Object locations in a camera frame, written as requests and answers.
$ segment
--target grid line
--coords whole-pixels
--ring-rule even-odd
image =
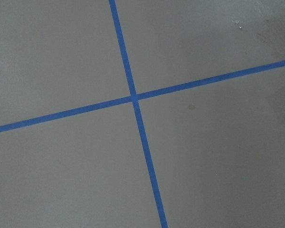
[[[162,204],[161,193],[160,193],[158,183],[157,183],[157,179],[156,179],[156,174],[155,174],[152,156],[151,156],[151,152],[150,152],[150,148],[149,148],[147,134],[146,134],[144,124],[143,124],[142,113],[141,113],[139,103],[138,103],[135,84],[134,84],[134,80],[133,80],[133,76],[132,76],[132,72],[131,72],[131,67],[130,67],[130,63],[129,63],[129,58],[128,58],[126,46],[124,43],[123,32],[122,32],[122,28],[121,28],[120,21],[119,21],[115,0],[109,0],[109,3],[110,3],[111,12],[112,12],[115,31],[117,34],[120,53],[121,53],[121,56],[123,59],[124,71],[125,71],[127,81],[128,81],[128,86],[129,86],[129,90],[130,90],[130,95],[131,95],[131,99],[132,99],[135,117],[136,117],[137,127],[138,127],[139,135],[141,138],[141,142],[142,142],[143,153],[144,153],[144,156],[146,159],[148,173],[149,173],[151,186],[152,186],[152,190],[153,190],[153,194],[154,194],[154,199],[155,199],[158,215],[159,215],[160,222],[161,222],[161,227],[162,228],[168,228],[165,211],[164,211],[163,204]]]
[[[209,78],[201,79],[198,81],[192,81],[192,82],[188,82],[184,84],[179,84],[175,86],[173,85],[173,86],[162,88],[162,89],[140,93],[140,94],[137,94],[137,100],[143,100],[143,99],[147,99],[147,98],[151,98],[155,96],[174,93],[174,92],[178,92],[184,89],[204,86],[207,84],[212,84],[215,82],[232,79],[235,77],[247,76],[250,74],[268,71],[268,70],[272,70],[272,69],[280,68],[280,67],[285,67],[285,60],[280,61],[280,62],[271,63],[268,65],[262,65],[262,66],[258,66],[254,68],[235,71],[235,72],[228,73],[228,74],[209,77]],[[131,101],[132,101],[132,98],[130,96],[126,96],[126,97],[118,98],[115,100],[110,100],[110,101],[105,101],[105,102],[92,104],[92,105],[88,105],[84,107],[74,108],[74,109],[70,109],[70,110],[66,110],[66,111],[62,111],[58,113],[53,113],[49,115],[44,115],[44,116],[40,116],[40,117],[36,117],[32,119],[27,119],[27,120],[23,120],[23,121],[11,123],[11,124],[9,123],[5,125],[1,125],[0,132],[6,132],[6,131],[14,130],[17,128],[21,128],[21,127],[27,127],[27,126],[40,124],[40,123],[44,123],[44,122],[48,122],[48,121],[52,121],[56,119],[65,118],[65,117],[72,116],[72,115],[78,115],[78,114],[87,113],[87,112],[91,112],[91,111],[95,111],[95,110],[99,110],[103,108],[108,108],[108,107],[112,107],[116,105],[122,105],[125,103],[129,103]]]

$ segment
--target gray floor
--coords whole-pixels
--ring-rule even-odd
[[[285,60],[285,0],[116,0],[138,93]],[[0,126],[129,96],[108,1],[0,1]],[[285,228],[285,67],[139,101],[170,228]],[[0,228],[161,227],[131,103],[0,133]]]

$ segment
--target concrete floor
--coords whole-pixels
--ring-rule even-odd
[[[285,228],[285,0],[114,4],[0,1],[0,228]]]

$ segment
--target stain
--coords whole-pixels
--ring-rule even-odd
[[[194,109],[195,109],[195,105],[189,104],[189,105],[188,105],[188,109],[189,109],[189,110],[194,110]]]

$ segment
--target blue painter's tape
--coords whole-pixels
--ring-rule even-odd
[[[227,80],[227,79],[231,79],[235,77],[250,75],[250,74],[254,74],[254,73],[258,73],[258,72],[262,72],[266,70],[271,70],[271,69],[275,69],[279,67],[285,67],[285,60],[276,62],[276,63],[271,63],[268,65],[249,68],[246,70],[239,70],[239,71],[228,73],[228,74],[209,77],[209,78],[205,78],[205,79],[194,81],[194,82],[188,82],[188,83],[184,83],[180,85],[170,86],[170,87],[163,88],[163,89],[149,91],[146,93],[141,93],[137,95],[137,99],[142,100],[142,99],[146,99],[146,98],[150,98],[154,96],[169,94],[169,93],[177,92],[177,91],[184,90],[184,89],[203,86],[206,84],[215,83],[215,82],[219,82],[219,81],[223,81],[223,80]]]
[[[144,156],[146,159],[147,168],[148,168],[148,172],[149,172],[149,176],[150,176],[150,180],[151,180],[151,185],[152,185],[152,190],[153,190],[153,194],[154,194],[154,198],[155,198],[155,203],[156,203],[157,211],[158,211],[158,214],[160,217],[161,227],[162,228],[168,228],[165,212],[163,209],[161,194],[160,194],[160,190],[159,190],[158,183],[156,180],[156,175],[155,175],[154,165],[152,162],[151,152],[150,152],[150,148],[149,148],[149,144],[148,144],[148,140],[147,140],[147,135],[146,135],[146,131],[145,131],[144,124],[143,124],[142,113],[141,113],[141,110],[139,107],[139,103],[138,103],[138,99],[137,99],[137,93],[135,90],[135,84],[134,84],[133,76],[131,73],[129,58],[128,58],[126,46],[124,43],[123,32],[122,32],[122,29],[120,26],[120,21],[119,21],[119,17],[118,17],[118,13],[117,13],[115,0],[109,0],[109,3],[110,3],[110,8],[111,8],[111,12],[112,12],[114,25],[115,25],[115,30],[116,30],[116,34],[117,34],[120,52],[121,52],[121,56],[123,59],[123,66],[124,66],[124,70],[125,70],[125,74],[127,77],[128,86],[129,86],[129,90],[130,90],[130,94],[131,94],[131,98],[132,98],[132,103],[133,103],[134,113],[135,113],[135,117],[136,117],[136,121],[137,121],[138,131],[139,131],[140,138],[142,141],[143,153],[144,153]]]
[[[115,105],[121,105],[121,104],[125,104],[125,103],[131,102],[131,101],[132,101],[131,97],[127,96],[127,97],[123,97],[123,98],[119,98],[119,99],[115,99],[115,100],[111,100],[111,101],[105,101],[105,102],[101,102],[101,103],[97,103],[97,104],[92,104],[92,105],[88,105],[88,106],[84,106],[84,107],[80,107],[80,108],[75,108],[75,109],[71,109],[71,110],[67,110],[67,111],[63,111],[63,112],[59,112],[59,113],[40,116],[37,118],[33,118],[33,119],[29,119],[29,120],[24,120],[24,121],[0,126],[0,132],[5,132],[5,131],[21,128],[21,127],[27,127],[27,126],[34,125],[34,124],[40,124],[43,122],[61,119],[64,117],[77,115],[77,114],[81,114],[81,113],[87,113],[90,111],[94,111],[94,110],[98,110],[98,109],[102,109],[102,108],[108,108],[108,107],[112,107]]]
[[[129,62],[127,50],[126,50],[125,43],[124,43],[124,36],[123,36],[122,28],[120,26],[116,4],[115,4],[114,0],[109,0],[109,3],[110,3],[110,7],[111,7],[111,12],[112,12],[113,22],[114,22],[114,26],[115,26],[115,31],[116,31],[116,34],[117,34],[117,39],[118,39],[120,53],[121,53],[122,59],[123,59],[123,66],[124,66],[124,70],[125,70],[125,75],[127,77],[128,86],[129,86],[129,89],[130,89],[130,94],[131,94],[132,97],[136,97],[136,90],[135,90],[134,80],[133,80],[133,77],[132,77],[130,62]]]

